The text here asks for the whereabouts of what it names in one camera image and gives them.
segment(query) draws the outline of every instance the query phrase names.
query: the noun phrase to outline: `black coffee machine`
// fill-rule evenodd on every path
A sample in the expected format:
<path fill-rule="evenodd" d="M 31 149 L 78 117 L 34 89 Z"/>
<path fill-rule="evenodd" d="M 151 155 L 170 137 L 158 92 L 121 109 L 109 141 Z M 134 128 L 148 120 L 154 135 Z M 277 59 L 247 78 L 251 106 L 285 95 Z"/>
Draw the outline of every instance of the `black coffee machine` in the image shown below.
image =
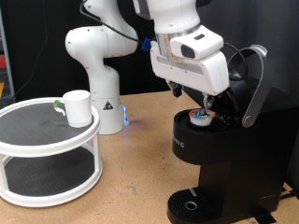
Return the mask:
<path fill-rule="evenodd" d="M 274 72 L 266 49 L 241 52 L 258 56 L 260 79 L 233 82 L 215 97 L 211 110 L 217 116 L 208 127 L 193 125 L 191 110 L 175 116 L 173 151 L 201 171 L 197 188 L 170 197 L 167 215 L 173 224 L 228 224 L 278 208 L 299 127 L 299 101 L 271 88 Z M 231 73 L 241 63 L 234 55 Z"/>

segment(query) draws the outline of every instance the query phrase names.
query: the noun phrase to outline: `two-tier stand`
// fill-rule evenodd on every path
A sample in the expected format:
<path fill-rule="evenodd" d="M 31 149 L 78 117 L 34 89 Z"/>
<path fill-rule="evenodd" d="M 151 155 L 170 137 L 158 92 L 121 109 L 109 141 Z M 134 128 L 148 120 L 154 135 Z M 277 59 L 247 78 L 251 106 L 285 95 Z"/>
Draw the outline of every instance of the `two-tier stand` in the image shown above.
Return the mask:
<path fill-rule="evenodd" d="M 88 127 L 72 128 L 54 110 L 56 99 L 34 99 L 0 110 L 0 159 L 7 155 L 0 160 L 0 196 L 10 203 L 66 203 L 91 189 L 102 174 L 97 111 L 93 108 Z"/>

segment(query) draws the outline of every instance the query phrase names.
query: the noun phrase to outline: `blue light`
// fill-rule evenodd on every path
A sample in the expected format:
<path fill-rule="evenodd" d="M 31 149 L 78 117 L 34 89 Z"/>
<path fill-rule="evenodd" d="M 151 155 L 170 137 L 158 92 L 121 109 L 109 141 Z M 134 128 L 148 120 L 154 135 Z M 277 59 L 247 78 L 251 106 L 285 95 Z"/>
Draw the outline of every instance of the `blue light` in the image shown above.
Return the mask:
<path fill-rule="evenodd" d="M 127 125 L 130 120 L 127 118 L 127 111 L 125 109 L 125 105 L 123 105 L 123 117 L 124 117 L 124 124 Z"/>

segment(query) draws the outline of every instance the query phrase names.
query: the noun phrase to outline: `white mug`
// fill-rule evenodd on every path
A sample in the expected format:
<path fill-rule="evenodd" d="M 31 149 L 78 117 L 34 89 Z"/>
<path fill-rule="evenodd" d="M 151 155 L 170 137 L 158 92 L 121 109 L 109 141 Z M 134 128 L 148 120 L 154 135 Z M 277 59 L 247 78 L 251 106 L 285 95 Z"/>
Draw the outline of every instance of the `white mug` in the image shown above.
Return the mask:
<path fill-rule="evenodd" d="M 69 126 L 82 128 L 92 123 L 91 94 L 88 91 L 69 91 L 63 99 Z M 65 112 L 58 107 L 59 103 L 58 100 L 54 102 L 54 109 L 65 116 Z"/>

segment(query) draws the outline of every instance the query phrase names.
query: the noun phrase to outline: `mug handle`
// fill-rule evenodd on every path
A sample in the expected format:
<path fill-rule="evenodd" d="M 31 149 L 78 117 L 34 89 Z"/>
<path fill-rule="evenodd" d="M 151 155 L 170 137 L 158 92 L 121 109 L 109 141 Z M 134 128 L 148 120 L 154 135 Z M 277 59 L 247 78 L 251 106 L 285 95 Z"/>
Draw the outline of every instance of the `mug handle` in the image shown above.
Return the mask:
<path fill-rule="evenodd" d="M 55 100 L 53 103 L 54 109 L 59 112 L 59 113 L 63 113 L 63 115 L 65 116 L 65 112 L 64 110 L 62 110 L 61 108 L 58 107 L 58 104 L 60 103 L 59 100 Z"/>

